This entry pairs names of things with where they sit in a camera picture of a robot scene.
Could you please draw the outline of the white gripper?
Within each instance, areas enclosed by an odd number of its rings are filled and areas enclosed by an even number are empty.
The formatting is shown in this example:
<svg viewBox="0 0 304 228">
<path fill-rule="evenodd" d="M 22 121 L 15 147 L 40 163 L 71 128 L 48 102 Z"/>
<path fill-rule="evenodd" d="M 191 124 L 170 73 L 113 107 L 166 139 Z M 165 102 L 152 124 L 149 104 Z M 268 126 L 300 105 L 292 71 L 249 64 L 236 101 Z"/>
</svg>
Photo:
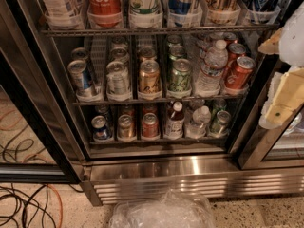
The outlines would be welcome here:
<svg viewBox="0 0 304 228">
<path fill-rule="evenodd" d="M 258 51 L 279 54 L 282 62 L 293 66 L 285 73 L 274 74 L 264 110 L 268 123 L 282 125 L 304 104 L 304 2 Z"/>
</svg>

